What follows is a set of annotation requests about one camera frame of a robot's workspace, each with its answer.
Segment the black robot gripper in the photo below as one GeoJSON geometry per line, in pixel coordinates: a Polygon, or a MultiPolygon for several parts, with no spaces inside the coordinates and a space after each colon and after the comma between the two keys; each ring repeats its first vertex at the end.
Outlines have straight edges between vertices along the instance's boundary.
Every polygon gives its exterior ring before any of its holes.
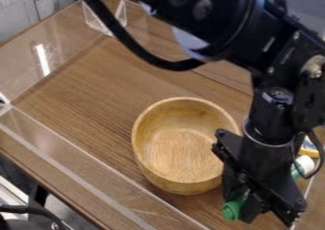
{"type": "Polygon", "coordinates": [[[213,154],[223,162],[223,200],[233,201],[250,190],[239,220],[253,222],[259,214],[272,212],[290,227],[308,208],[290,176],[297,155],[294,136],[272,140],[269,135],[255,132],[249,121],[245,121],[242,132],[242,136],[225,128],[214,132],[213,154]]]}

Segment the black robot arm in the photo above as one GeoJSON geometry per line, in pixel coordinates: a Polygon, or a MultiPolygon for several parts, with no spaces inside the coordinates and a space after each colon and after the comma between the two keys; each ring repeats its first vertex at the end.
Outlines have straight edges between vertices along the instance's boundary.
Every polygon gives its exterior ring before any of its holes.
{"type": "Polygon", "coordinates": [[[223,199],[241,203],[241,221],[272,212],[293,225],[308,207],[294,180],[313,177],[297,156],[325,126],[325,40],[289,14],[286,0],[138,0],[174,28],[189,55],[167,61],[139,45],[102,0],[84,1],[124,47],[155,67],[186,71],[226,60],[250,72],[242,132],[214,132],[223,199]]]}

